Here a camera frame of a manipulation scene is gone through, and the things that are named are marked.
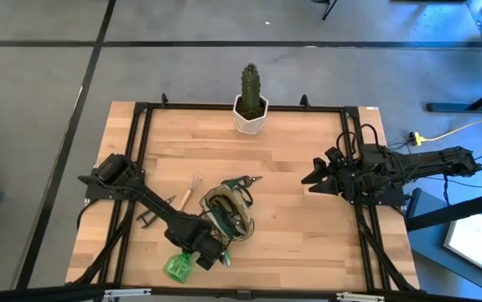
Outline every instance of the concrete floor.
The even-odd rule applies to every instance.
[[[0,39],[95,40],[106,5],[0,0]],[[117,3],[106,40],[482,40],[463,3],[339,1],[325,22],[323,11],[307,0],[157,0],[153,6],[126,0]],[[12,286],[90,53],[84,47],[0,48],[0,289]],[[31,286],[64,282],[85,191],[76,176],[95,161],[110,102],[158,102],[162,92],[171,102],[233,102],[249,61],[258,65],[262,94],[272,103],[297,104],[306,93],[317,105],[379,107],[390,143],[410,131],[433,137],[482,117],[423,109],[426,102],[482,96],[482,49],[103,49]],[[482,124],[412,151],[454,145],[481,154]],[[482,172],[461,181],[482,185]],[[421,180],[407,190],[416,186],[442,198],[443,182]],[[481,189],[449,186],[452,202],[478,195]],[[436,263],[415,260],[427,292],[481,297],[479,288]]]

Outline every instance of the desk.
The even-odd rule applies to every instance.
[[[110,153],[124,152],[134,106],[134,102],[112,103],[98,164]],[[362,123],[378,129],[381,143],[385,143],[378,109],[360,107],[359,114]],[[183,196],[192,176],[202,177],[184,209],[195,214],[200,213],[201,196],[222,180],[262,175],[250,188],[256,230],[247,241],[230,245],[231,267],[216,263],[204,271],[194,264],[187,283],[178,284],[162,272],[168,258],[179,253],[163,235],[164,221],[157,220],[148,229],[133,221],[122,285],[364,291],[353,207],[337,196],[310,193],[300,184],[313,168],[312,158],[324,158],[324,151],[334,146],[341,131],[337,113],[269,111],[261,132],[247,136],[236,131],[231,112],[225,110],[154,109],[143,162],[147,186],[163,198]],[[366,143],[373,142],[369,130],[364,129],[363,134]],[[134,159],[136,156],[137,151],[133,152]],[[180,201],[179,197],[173,206]],[[83,215],[68,282],[80,277],[103,247],[111,209],[112,200],[100,200]],[[138,204],[135,215],[144,210]],[[387,254],[408,282],[418,287],[402,216],[383,206],[378,215]],[[107,280],[113,278],[117,250],[112,255]],[[371,262],[375,284],[380,287],[372,251]]]

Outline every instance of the wooden table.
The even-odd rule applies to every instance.
[[[97,163],[110,153],[123,154],[134,102],[113,102]],[[360,121],[378,129],[386,143],[375,107],[360,107]],[[179,253],[163,235],[166,224],[157,220],[148,229],[135,221],[127,251],[122,284],[127,286],[207,289],[295,289],[306,291],[363,291],[364,270],[353,207],[338,196],[308,192],[300,180],[324,157],[342,132],[339,114],[327,112],[269,112],[267,124],[256,136],[236,131],[232,114],[221,110],[155,109],[143,168],[147,185],[164,199],[181,201],[193,175],[203,178],[185,211],[200,213],[199,200],[222,180],[262,175],[250,188],[251,214],[256,231],[245,242],[230,247],[231,267],[216,263],[210,271],[194,264],[186,284],[166,277],[163,266]],[[364,129],[366,143],[373,141]],[[112,200],[100,200],[83,216],[67,281],[77,279],[105,243]],[[135,215],[145,208],[137,205]],[[401,215],[378,207],[387,254],[412,285],[416,270]],[[113,279],[117,250],[108,274]],[[380,274],[371,251],[375,284]]]

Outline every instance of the white pot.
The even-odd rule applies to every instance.
[[[237,130],[240,133],[244,134],[257,134],[263,125],[265,124],[265,120],[267,119],[267,110],[268,110],[268,100],[264,96],[259,96],[263,102],[265,102],[265,113],[262,117],[254,118],[250,121],[246,120],[239,114],[235,108],[237,107],[237,101],[241,98],[241,95],[235,97],[235,104],[233,105],[233,120],[235,121],[235,125],[237,126]]]

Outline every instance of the wooden handle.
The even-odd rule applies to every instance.
[[[186,206],[187,201],[189,201],[190,194],[192,194],[192,190],[188,189],[186,193],[184,193],[183,200],[181,201],[181,204],[179,205],[179,208],[177,209],[178,211],[182,211],[184,209],[184,206]]]

